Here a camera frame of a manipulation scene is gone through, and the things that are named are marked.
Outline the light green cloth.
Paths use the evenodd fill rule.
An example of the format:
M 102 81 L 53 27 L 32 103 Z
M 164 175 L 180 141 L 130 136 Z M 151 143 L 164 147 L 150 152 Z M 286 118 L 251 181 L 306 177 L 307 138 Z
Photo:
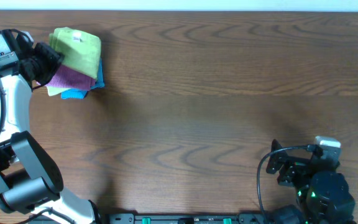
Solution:
M 101 39 L 82 30 L 56 28 L 49 34 L 49 44 L 64 55 L 63 65 L 96 79 L 101 57 Z

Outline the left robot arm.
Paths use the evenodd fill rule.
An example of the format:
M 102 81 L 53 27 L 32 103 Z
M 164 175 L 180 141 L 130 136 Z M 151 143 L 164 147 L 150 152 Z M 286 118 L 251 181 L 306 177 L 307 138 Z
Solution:
M 0 40 L 0 209 L 57 223 L 101 223 L 96 205 L 66 189 L 55 161 L 29 132 L 32 82 L 46 84 L 63 55 L 41 42 Z

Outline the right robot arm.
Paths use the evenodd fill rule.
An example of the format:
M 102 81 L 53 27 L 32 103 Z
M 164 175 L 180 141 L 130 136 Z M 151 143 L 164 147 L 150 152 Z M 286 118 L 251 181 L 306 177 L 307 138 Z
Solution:
M 257 194 L 265 223 L 354 223 L 356 201 L 349 192 L 340 166 L 341 143 L 316 136 L 313 144 L 283 147 L 276 139 L 257 170 Z M 266 173 L 278 174 L 278 185 L 293 187 L 297 205 L 266 212 L 261 203 L 260 170 L 268 160 Z

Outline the folded pale green cloth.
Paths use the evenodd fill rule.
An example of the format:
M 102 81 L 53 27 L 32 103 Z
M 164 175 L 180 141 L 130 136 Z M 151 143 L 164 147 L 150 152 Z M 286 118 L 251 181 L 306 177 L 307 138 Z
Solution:
M 64 91 L 67 91 L 68 88 L 58 88 L 58 87 L 52 87 L 52 86 L 48 86 L 47 87 L 47 93 L 49 96 L 55 96 L 57 94 L 61 94 Z

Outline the folded purple cloth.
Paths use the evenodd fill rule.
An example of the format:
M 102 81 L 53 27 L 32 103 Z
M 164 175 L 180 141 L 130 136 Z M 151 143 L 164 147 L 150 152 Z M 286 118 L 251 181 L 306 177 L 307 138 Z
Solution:
M 45 86 L 90 90 L 95 83 L 96 80 L 94 78 L 91 78 L 81 72 L 77 72 L 67 66 L 61 65 L 52 79 Z

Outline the folded blue cloth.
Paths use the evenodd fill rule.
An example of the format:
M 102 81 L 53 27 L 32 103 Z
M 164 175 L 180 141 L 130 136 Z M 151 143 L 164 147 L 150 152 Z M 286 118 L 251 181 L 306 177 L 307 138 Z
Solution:
M 60 96 L 61 99 L 67 100 L 67 99 L 84 99 L 88 92 L 97 88 L 104 88 L 104 76 L 103 76 L 103 64 L 102 59 L 99 60 L 99 67 L 96 79 L 91 79 L 88 82 L 89 87 L 86 90 L 81 90 L 79 88 L 71 88 L 69 90 L 63 91 Z

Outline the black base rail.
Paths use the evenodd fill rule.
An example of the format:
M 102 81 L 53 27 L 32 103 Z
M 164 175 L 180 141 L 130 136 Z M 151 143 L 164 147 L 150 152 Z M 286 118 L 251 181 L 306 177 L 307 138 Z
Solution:
M 265 221 L 258 213 L 241 213 L 239 215 L 136 215 L 133 213 L 115 213 L 105 215 L 108 224 L 263 224 L 275 223 Z

